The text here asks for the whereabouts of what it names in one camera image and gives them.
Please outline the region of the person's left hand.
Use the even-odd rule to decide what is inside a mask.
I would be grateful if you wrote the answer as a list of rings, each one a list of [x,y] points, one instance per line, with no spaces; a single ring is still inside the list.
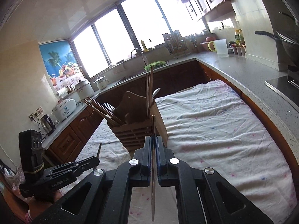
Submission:
[[[58,201],[62,197],[60,190],[50,193],[45,199],[36,200],[32,197],[28,203],[29,210],[25,215],[25,223],[32,223],[32,221],[47,210],[53,203]]]

